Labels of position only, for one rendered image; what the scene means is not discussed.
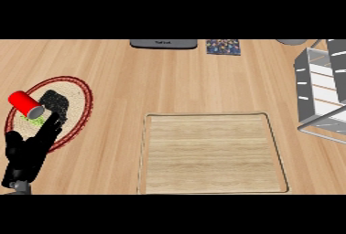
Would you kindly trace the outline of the green leafy vegetable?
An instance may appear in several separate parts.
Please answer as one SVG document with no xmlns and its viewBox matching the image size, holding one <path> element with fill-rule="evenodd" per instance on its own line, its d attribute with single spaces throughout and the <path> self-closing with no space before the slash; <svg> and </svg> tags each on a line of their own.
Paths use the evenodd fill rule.
<svg viewBox="0 0 346 234">
<path fill-rule="evenodd" d="M 41 116 L 39 118 L 36 119 L 29 119 L 24 115 L 21 116 L 21 118 L 30 122 L 35 126 L 42 126 L 45 124 L 45 119 L 44 117 Z"/>
</svg>

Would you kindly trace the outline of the dark grey appliance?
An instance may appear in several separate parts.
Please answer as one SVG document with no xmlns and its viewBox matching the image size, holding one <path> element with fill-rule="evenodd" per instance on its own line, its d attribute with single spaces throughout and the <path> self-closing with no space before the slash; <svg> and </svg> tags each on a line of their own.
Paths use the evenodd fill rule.
<svg viewBox="0 0 346 234">
<path fill-rule="evenodd" d="M 197 48 L 197 40 L 196 39 L 132 39 L 131 45 L 135 48 L 194 49 Z"/>
</svg>

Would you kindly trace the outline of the dark patterned box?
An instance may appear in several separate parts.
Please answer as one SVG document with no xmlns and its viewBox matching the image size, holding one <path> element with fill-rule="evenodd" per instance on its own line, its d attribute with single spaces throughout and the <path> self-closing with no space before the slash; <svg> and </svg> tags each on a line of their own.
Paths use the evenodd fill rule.
<svg viewBox="0 0 346 234">
<path fill-rule="evenodd" d="M 242 55 L 242 46 L 239 39 L 208 39 L 208 53 L 215 55 Z"/>
</svg>

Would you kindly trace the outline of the black lumpy object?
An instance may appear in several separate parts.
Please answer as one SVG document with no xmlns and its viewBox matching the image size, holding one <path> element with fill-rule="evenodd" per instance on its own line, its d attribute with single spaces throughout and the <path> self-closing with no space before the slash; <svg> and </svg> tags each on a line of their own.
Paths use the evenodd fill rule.
<svg viewBox="0 0 346 234">
<path fill-rule="evenodd" d="M 48 90 L 41 97 L 41 104 L 51 112 L 57 112 L 60 115 L 61 123 L 69 120 L 67 112 L 70 108 L 70 101 L 64 95 L 57 93 L 54 90 Z"/>
</svg>

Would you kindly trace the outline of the grey round object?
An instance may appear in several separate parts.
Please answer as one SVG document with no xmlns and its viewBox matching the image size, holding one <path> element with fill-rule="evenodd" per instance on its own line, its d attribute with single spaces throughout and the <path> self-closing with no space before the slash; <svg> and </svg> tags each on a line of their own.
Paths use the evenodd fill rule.
<svg viewBox="0 0 346 234">
<path fill-rule="evenodd" d="M 277 39 L 277 41 L 290 46 L 298 46 L 307 43 L 307 39 Z"/>
</svg>

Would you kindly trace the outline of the red can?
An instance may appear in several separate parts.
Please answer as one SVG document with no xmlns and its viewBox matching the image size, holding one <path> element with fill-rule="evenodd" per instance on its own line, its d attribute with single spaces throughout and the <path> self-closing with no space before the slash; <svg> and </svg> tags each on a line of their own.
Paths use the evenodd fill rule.
<svg viewBox="0 0 346 234">
<path fill-rule="evenodd" d="M 45 112 L 42 104 L 30 95 L 18 90 L 8 96 L 8 101 L 29 119 L 38 119 Z"/>
</svg>

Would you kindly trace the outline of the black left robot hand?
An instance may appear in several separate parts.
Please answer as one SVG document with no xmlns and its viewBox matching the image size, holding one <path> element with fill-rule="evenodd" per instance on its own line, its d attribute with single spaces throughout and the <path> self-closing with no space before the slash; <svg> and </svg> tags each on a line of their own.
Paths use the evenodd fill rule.
<svg viewBox="0 0 346 234">
<path fill-rule="evenodd" d="M 24 140 L 17 131 L 7 133 L 8 169 L 2 181 L 4 187 L 11 187 L 18 181 L 32 183 L 41 172 L 46 155 L 63 132 L 60 114 L 52 113 L 38 134 Z"/>
</svg>

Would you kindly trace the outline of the pale wooden tray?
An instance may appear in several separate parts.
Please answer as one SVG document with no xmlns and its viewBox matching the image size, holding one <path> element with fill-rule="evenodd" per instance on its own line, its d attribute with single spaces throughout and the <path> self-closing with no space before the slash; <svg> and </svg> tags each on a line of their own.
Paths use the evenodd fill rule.
<svg viewBox="0 0 346 234">
<path fill-rule="evenodd" d="M 138 194 L 286 195 L 290 191 L 265 112 L 146 115 Z"/>
</svg>

